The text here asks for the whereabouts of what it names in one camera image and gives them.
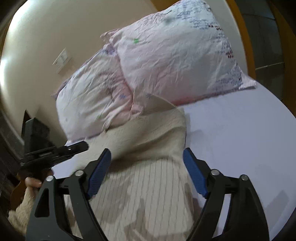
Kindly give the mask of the person's left hand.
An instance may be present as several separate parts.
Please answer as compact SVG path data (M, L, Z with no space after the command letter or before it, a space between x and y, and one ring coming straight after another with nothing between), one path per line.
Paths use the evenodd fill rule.
M28 190L34 191L35 189L41 188L43 182L39 179L35 179L32 177L25 178L25 185Z

